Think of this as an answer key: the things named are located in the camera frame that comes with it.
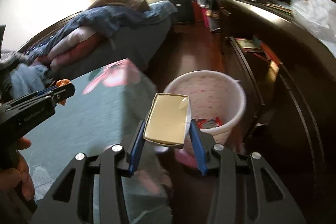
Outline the person left hand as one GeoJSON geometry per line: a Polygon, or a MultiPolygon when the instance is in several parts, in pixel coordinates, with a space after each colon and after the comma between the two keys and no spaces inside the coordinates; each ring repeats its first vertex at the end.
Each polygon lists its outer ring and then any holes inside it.
{"type": "Polygon", "coordinates": [[[1,192],[8,192],[21,183],[21,192],[25,200],[30,201],[35,196],[35,188],[29,173],[25,158],[19,153],[18,166],[1,170],[1,192]]]}

